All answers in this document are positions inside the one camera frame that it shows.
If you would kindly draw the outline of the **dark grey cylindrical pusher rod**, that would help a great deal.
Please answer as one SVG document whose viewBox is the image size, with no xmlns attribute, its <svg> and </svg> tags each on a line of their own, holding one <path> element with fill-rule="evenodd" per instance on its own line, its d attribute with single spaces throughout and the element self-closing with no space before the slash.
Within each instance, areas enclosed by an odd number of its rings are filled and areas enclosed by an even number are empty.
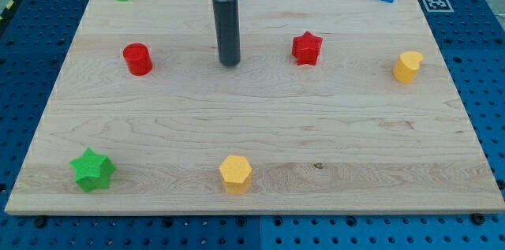
<svg viewBox="0 0 505 250">
<path fill-rule="evenodd" d="M 234 67 L 241 60 L 238 0 L 212 0 L 219 61 Z"/>
</svg>

